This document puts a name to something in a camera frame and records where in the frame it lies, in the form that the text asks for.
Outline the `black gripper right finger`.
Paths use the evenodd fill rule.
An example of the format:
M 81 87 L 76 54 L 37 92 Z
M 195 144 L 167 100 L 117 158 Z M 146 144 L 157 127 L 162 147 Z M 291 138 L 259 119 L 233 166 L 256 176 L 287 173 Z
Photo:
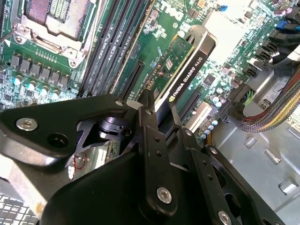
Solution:
M 198 146 L 175 106 L 171 112 L 178 129 L 170 153 L 178 198 L 172 225 L 284 224 L 218 149 Z

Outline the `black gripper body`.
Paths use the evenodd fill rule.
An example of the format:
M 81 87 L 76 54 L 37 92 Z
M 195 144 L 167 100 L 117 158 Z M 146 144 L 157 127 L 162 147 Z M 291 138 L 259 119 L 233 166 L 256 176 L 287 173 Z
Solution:
M 46 205 L 42 225 L 171 225 L 175 172 L 164 147 L 140 147 L 69 183 Z

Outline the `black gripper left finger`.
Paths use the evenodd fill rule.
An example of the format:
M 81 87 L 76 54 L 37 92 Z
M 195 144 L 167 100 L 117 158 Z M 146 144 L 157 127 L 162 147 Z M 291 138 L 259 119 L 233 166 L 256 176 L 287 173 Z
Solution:
M 43 172 L 38 184 L 65 169 L 74 154 L 109 140 L 121 142 L 121 155 L 140 147 L 164 147 L 153 94 L 145 91 L 135 109 L 114 95 L 73 99 L 10 109 L 0 115 L 0 151 L 22 165 Z

